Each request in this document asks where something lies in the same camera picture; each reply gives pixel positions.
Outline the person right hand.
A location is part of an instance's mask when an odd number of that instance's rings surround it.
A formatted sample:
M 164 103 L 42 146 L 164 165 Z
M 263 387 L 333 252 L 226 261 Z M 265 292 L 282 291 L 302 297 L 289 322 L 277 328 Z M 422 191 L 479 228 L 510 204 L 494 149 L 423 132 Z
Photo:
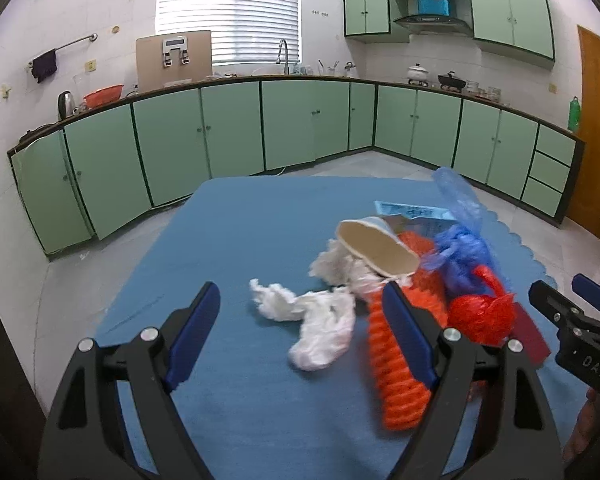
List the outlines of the person right hand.
M 600 394 L 593 388 L 589 388 L 585 404 L 580 409 L 572 434 L 562 451 L 564 462 L 568 464 L 583 453 L 598 430 L 600 430 Z

